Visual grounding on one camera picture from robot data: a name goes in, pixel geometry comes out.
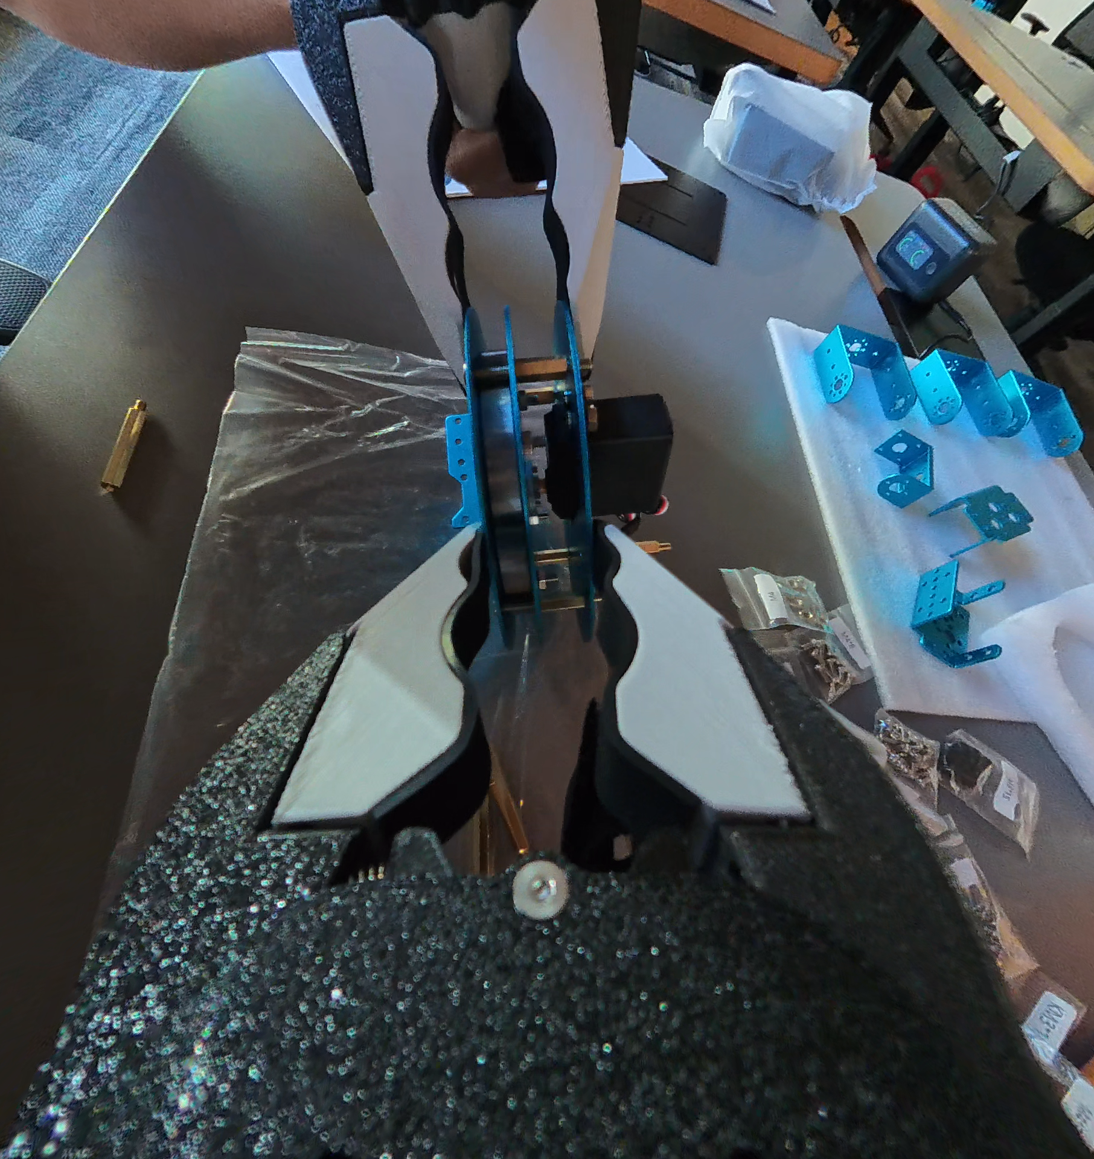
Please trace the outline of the small blue angled bracket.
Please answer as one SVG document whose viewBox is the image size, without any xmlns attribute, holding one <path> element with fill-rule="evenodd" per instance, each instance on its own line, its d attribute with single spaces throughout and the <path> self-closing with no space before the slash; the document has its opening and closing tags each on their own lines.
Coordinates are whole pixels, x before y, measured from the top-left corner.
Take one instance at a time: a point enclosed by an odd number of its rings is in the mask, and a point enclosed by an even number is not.
<svg viewBox="0 0 1094 1159">
<path fill-rule="evenodd" d="M 899 428 L 873 452 L 893 465 L 876 485 L 876 493 L 903 509 L 927 497 L 934 488 L 934 449 L 929 441 Z"/>
</svg>

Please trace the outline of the white foam tray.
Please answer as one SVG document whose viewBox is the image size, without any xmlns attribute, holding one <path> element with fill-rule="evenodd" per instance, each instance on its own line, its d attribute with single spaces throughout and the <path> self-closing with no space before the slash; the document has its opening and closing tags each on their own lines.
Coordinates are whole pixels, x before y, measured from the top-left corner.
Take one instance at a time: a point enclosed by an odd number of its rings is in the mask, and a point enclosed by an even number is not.
<svg viewBox="0 0 1094 1159">
<path fill-rule="evenodd" d="M 986 438 L 963 416 L 932 426 L 920 412 L 884 417 L 871 381 L 821 394 L 815 329 L 766 323 L 786 398 L 844 590 L 890 709 L 1036 724 L 1094 805 L 1094 485 L 1085 464 L 1049 457 L 1032 436 Z M 877 493 L 893 473 L 874 449 L 897 429 L 933 447 L 933 488 L 898 508 Z M 920 575 L 977 539 L 960 510 L 938 505 L 987 485 L 1013 492 L 1030 531 L 958 557 L 963 591 L 1003 579 L 968 609 L 968 648 L 997 642 L 996 659 L 955 669 L 919 643 L 911 615 Z"/>
</svg>

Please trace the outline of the clear plastic bag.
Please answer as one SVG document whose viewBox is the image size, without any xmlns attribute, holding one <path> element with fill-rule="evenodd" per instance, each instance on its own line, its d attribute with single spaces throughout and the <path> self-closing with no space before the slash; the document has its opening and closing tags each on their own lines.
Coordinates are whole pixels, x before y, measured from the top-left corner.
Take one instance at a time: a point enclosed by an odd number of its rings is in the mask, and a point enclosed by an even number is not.
<svg viewBox="0 0 1094 1159">
<path fill-rule="evenodd" d="M 152 690 L 108 922 L 225 925 L 251 901 L 308 901 L 379 861 L 452 874 L 439 847 L 353 828 L 274 829 L 288 768 L 366 613 L 457 535 L 446 365 L 361 342 L 252 329 L 235 362 Z"/>
</svg>

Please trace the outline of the black flat plate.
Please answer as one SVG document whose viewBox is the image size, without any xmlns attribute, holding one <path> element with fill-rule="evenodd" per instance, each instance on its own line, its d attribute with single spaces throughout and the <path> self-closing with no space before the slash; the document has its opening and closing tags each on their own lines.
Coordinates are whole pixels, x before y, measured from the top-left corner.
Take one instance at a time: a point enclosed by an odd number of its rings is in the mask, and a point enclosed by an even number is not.
<svg viewBox="0 0 1094 1159">
<path fill-rule="evenodd" d="M 619 223 L 714 265 L 727 212 L 727 195 L 712 184 L 655 160 L 664 181 L 624 183 L 618 195 Z"/>
</svg>

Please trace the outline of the blue round turntable base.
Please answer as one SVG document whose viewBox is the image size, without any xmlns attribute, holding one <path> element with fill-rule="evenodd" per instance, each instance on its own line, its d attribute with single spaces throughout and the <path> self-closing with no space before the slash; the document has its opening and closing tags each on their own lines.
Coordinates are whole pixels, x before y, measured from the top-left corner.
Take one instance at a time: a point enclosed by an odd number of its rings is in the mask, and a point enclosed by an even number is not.
<svg viewBox="0 0 1094 1159">
<path fill-rule="evenodd" d="M 507 618 L 574 610 L 583 639 L 597 615 L 588 394 L 570 302 L 554 305 L 554 356 L 531 369 L 513 347 L 484 350 L 481 323 L 463 325 L 467 414 L 446 424 L 448 467 L 462 486 L 456 526 L 480 525 L 491 589 Z"/>
</svg>

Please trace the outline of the small black device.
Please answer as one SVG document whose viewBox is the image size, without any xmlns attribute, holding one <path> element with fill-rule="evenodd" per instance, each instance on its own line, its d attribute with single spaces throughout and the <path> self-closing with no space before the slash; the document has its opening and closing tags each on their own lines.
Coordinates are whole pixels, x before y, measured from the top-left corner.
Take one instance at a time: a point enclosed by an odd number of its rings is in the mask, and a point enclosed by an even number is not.
<svg viewBox="0 0 1094 1159">
<path fill-rule="evenodd" d="M 946 299 L 996 249 L 997 241 L 950 197 L 925 199 L 875 254 L 877 267 L 916 304 Z"/>
</svg>

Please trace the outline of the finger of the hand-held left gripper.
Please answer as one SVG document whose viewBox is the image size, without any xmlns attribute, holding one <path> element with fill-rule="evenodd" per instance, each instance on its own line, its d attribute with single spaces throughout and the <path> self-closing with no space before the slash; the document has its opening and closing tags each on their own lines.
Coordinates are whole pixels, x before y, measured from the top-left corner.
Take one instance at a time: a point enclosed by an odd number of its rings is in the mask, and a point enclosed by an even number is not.
<svg viewBox="0 0 1094 1159">
<path fill-rule="evenodd" d="M 452 108 L 430 44 L 388 15 L 344 25 L 368 201 L 438 351 L 463 375 L 463 238 L 444 188 Z"/>
<path fill-rule="evenodd" d="M 590 358 L 624 156 L 612 125 L 596 2 L 535 2 L 515 44 L 550 146 L 543 228 L 554 257 L 555 295 L 568 304 L 579 353 Z"/>
</svg>

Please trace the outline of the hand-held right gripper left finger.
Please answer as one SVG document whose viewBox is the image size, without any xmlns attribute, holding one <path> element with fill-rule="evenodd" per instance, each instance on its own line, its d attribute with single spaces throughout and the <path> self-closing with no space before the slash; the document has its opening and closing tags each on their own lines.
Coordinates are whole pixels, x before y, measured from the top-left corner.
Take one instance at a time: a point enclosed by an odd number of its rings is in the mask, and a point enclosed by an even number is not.
<svg viewBox="0 0 1094 1159">
<path fill-rule="evenodd" d="M 469 667 L 491 628 L 481 528 L 462 528 L 353 626 L 273 807 L 275 830 L 355 829 L 372 847 L 449 839 L 490 752 Z"/>
</svg>

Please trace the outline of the instruction booklet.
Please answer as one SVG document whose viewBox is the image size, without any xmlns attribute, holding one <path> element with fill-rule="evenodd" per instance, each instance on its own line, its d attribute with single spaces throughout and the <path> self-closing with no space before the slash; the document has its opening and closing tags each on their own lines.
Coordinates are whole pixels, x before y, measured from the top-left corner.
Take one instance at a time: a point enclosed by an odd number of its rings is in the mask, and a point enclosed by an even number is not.
<svg viewBox="0 0 1094 1159">
<path fill-rule="evenodd" d="M 264 55 L 267 60 L 276 67 L 281 78 L 288 84 L 294 96 L 333 146 L 338 155 L 345 158 L 337 130 L 312 83 L 302 51 L 295 48 L 277 49 L 267 51 Z M 666 171 L 663 170 L 655 160 L 644 154 L 630 137 L 626 137 L 623 146 L 620 183 L 629 185 L 666 181 Z"/>
</svg>

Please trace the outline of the white wrapped foam block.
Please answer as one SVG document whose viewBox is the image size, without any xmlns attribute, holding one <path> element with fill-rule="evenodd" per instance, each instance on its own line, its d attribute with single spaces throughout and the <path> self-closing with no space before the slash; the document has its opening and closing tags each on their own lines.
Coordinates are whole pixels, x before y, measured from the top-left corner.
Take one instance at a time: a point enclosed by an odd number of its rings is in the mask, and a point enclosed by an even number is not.
<svg viewBox="0 0 1094 1159">
<path fill-rule="evenodd" d="M 873 193 L 870 102 L 733 66 L 701 129 L 704 147 L 729 172 L 791 203 L 846 213 Z"/>
</svg>

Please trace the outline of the black office chair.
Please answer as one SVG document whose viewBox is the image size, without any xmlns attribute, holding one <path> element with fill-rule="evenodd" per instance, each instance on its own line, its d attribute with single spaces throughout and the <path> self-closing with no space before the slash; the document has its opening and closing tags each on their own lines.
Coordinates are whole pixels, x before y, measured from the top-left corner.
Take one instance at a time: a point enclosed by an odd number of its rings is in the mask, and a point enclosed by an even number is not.
<svg viewBox="0 0 1094 1159">
<path fill-rule="evenodd" d="M 1068 337 L 1094 342 L 1094 238 L 1034 219 L 1019 234 L 1015 258 L 1036 301 L 1007 323 L 1019 352 L 1059 350 Z"/>
</svg>

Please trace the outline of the blue metal bracket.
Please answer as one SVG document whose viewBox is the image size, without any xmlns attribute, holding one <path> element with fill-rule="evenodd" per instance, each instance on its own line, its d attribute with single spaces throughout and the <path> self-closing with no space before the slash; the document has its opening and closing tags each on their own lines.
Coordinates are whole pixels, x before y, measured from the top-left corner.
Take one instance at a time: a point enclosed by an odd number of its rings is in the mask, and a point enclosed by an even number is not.
<svg viewBox="0 0 1094 1159">
<path fill-rule="evenodd" d="M 984 359 L 934 348 L 909 370 L 916 399 L 933 426 L 966 410 L 981 435 L 1012 436 L 1030 410 L 1009 374 L 998 377 Z"/>
</svg>

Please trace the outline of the grey desk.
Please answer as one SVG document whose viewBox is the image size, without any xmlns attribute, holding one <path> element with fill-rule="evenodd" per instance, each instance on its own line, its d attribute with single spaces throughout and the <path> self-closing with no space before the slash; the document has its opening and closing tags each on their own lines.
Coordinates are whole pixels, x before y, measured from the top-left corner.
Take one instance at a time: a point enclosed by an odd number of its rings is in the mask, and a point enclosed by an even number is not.
<svg viewBox="0 0 1094 1159">
<path fill-rule="evenodd" d="M 72 994 L 210 471 L 235 289 L 364 253 L 353 178 L 269 65 L 193 85 L 136 176 L 122 287 L 0 363 L 0 1111 L 33 1156 L 1090 1156 L 991 970 L 894 995 L 902 917 L 845 924 L 822 836 L 750 836 L 770 884 L 608 876 L 537 933 L 500 882 L 332 883 L 225 925 L 110 924 Z M 147 403 L 123 484 L 100 479 Z"/>
</svg>

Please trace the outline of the pile of small screw bags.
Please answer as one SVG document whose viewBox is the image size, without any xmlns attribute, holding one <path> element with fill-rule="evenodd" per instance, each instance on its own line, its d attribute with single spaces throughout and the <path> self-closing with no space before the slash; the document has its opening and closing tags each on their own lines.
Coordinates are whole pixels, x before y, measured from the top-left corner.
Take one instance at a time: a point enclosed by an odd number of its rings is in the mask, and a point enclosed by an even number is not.
<svg viewBox="0 0 1094 1159">
<path fill-rule="evenodd" d="M 849 604 L 829 612 L 814 583 L 800 575 L 747 567 L 723 568 L 722 577 L 742 626 L 805 691 L 830 705 L 868 680 L 870 661 Z M 945 810 L 955 797 L 1027 855 L 1041 813 L 1036 783 L 962 729 L 934 740 L 882 707 L 874 714 L 871 731 L 841 713 L 838 719 L 884 768 L 925 831 L 997 965 L 1034 1059 L 1059 1093 L 1067 1119 L 1094 1151 L 1094 1061 L 1082 1070 L 1062 1052 L 1086 1006 L 1048 976 L 1026 947 Z"/>
</svg>

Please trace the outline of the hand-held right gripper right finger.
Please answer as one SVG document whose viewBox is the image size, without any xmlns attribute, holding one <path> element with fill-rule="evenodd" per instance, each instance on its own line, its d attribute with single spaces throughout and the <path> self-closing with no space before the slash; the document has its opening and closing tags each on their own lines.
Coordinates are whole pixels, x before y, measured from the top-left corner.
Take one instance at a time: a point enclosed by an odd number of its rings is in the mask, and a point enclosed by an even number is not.
<svg viewBox="0 0 1094 1159">
<path fill-rule="evenodd" d="M 599 528 L 599 799 L 626 829 L 807 823 L 728 621 L 618 528 Z"/>
</svg>

